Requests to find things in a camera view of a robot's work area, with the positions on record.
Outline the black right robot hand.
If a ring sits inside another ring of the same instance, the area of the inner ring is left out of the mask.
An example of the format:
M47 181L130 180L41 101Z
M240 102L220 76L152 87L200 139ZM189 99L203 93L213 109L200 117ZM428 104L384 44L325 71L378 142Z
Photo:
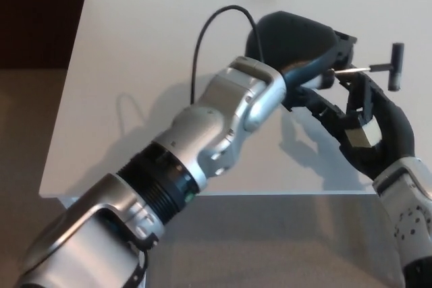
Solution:
M346 111L313 92L307 107L313 117L339 142L346 160L362 174L376 179L394 162L415 156L414 132L403 110L392 102L366 74L343 77L342 86L349 92ZM352 136L366 135L372 126L381 136L374 145L356 143Z

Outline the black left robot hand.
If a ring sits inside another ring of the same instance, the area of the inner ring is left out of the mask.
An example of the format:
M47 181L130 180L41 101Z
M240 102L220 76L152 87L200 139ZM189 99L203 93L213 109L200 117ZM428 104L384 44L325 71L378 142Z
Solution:
M312 90L331 88L335 72L352 63L355 36L286 11L267 14L256 24L260 40L250 32L244 55L263 58L282 75L287 88L282 105L287 110L303 107Z

